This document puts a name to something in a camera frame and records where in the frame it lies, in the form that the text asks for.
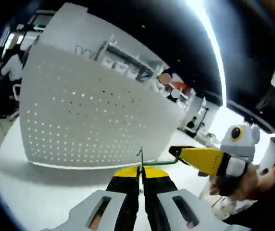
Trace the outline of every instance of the curved white partition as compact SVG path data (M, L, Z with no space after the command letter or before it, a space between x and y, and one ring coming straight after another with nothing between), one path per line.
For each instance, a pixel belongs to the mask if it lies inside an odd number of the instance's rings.
M97 62L36 45L23 71L25 153L34 164L109 168L160 156L184 111Z

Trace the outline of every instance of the desk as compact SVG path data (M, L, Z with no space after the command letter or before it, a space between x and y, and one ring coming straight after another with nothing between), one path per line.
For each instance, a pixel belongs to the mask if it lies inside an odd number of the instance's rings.
M202 147L186 134L176 131L160 160L171 160L170 145ZM161 166L179 189L199 195L207 178L180 162ZM98 189L105 190L117 169L64 170L35 166L28 163L16 119L0 147L0 196L13 215L28 231L54 228L68 219L69 211ZM134 230L151 230L144 211L144 196L139 197L140 210Z

